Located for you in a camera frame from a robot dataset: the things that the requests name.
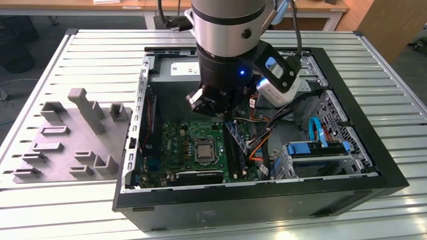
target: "wire bundle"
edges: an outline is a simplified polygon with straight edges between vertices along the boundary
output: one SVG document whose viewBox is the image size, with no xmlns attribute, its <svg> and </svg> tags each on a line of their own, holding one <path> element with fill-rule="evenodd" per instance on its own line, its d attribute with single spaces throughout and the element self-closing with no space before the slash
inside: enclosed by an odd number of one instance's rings
<svg viewBox="0 0 427 240">
<path fill-rule="evenodd" d="M 296 109 L 299 103 L 306 100 L 310 97 L 314 96 L 319 96 L 322 95 L 322 93 L 324 92 L 323 89 L 303 93 L 302 95 L 299 95 L 292 102 L 290 102 L 287 105 L 284 105 L 283 107 L 280 107 L 280 109 L 278 110 L 278 112 L 274 114 L 274 116 L 271 117 L 271 119 L 268 120 L 266 126 L 264 126 L 264 130 L 260 133 L 260 135 L 258 137 L 255 137 L 250 142 L 248 142 L 248 146 L 252 146 L 255 143 L 259 142 L 259 144 L 256 145 L 256 147 L 254 148 L 254 151 L 251 153 L 251 155 L 248 156 L 248 159 L 251 161 L 263 161 L 262 158 L 254 157 L 256 151 L 260 149 L 260 147 L 263 146 L 263 144 L 266 144 L 268 137 L 272 134 L 274 128 L 276 127 L 276 123 L 278 121 L 284 118 L 286 116 L 288 116 Z"/>
</svg>

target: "silver robot arm segment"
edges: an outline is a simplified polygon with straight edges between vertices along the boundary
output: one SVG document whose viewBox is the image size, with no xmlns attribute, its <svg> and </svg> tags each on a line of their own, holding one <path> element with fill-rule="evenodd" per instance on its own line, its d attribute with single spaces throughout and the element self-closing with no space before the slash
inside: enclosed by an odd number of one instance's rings
<svg viewBox="0 0 427 240">
<path fill-rule="evenodd" d="M 200 68 L 199 89 L 186 98 L 192 111 L 228 121 L 238 105 L 256 89 L 276 107 L 291 102 L 299 87 L 302 56 L 284 59 L 260 40 L 266 25 L 276 16 L 268 5 L 274 1 L 192 0 L 191 3 L 186 16 L 192 24 L 190 31 L 196 39 Z"/>
</svg>

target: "aluminum profile table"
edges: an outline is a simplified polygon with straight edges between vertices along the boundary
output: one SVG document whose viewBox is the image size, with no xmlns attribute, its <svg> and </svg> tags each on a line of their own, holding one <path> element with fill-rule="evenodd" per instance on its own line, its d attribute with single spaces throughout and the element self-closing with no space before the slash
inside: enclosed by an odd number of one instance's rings
<svg viewBox="0 0 427 240">
<path fill-rule="evenodd" d="M 335 64 L 410 187 L 376 198 L 340 216 L 198 230 L 142 232 L 112 212 L 115 181 L 16 184 L 0 176 L 1 239 L 423 239 L 427 236 L 427 109 L 363 36 L 352 32 L 302 32 L 303 45 L 320 47 Z M 263 40 L 295 47 L 291 31 Z M 71 88 L 86 88 L 100 106 L 135 107 L 144 47 L 194 47 L 187 32 L 79 30 L 64 36 L 44 74 L 0 147 L 0 173 L 20 156 L 44 121 L 46 101 L 71 104 Z"/>
</svg>

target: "wooden table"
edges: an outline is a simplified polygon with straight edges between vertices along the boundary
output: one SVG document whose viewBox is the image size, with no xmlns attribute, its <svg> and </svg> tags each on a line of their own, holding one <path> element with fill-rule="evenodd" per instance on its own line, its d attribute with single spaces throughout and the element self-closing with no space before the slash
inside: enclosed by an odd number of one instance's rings
<svg viewBox="0 0 427 240">
<path fill-rule="evenodd" d="M 179 0 L 163 0 L 167 16 L 178 14 Z M 348 7 L 343 0 L 335 5 L 323 0 L 298 0 L 299 18 L 326 18 L 324 31 L 334 31 Z M 182 0 L 180 14 L 191 8 L 191 0 Z M 30 16 L 144 16 L 147 29 L 155 29 L 158 0 L 122 0 L 122 3 L 94 5 L 92 0 L 0 0 L 0 15 Z"/>
</svg>

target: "table leg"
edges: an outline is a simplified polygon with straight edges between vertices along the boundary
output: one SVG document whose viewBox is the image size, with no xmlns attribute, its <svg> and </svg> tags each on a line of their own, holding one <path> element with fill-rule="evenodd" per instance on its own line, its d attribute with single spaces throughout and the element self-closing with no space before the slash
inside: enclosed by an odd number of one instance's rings
<svg viewBox="0 0 427 240">
<path fill-rule="evenodd" d="M 147 29 L 156 29 L 156 24 L 155 24 L 156 12 L 155 11 L 143 11 L 143 16 L 146 18 Z"/>
<path fill-rule="evenodd" d="M 59 21 L 58 21 L 59 16 L 47 16 L 47 18 L 52 25 L 59 24 Z"/>
<path fill-rule="evenodd" d="M 342 12 L 331 12 L 331 16 L 327 19 L 327 22 L 323 27 L 323 31 L 335 31 L 336 26 L 339 25 L 343 13 Z"/>
</svg>

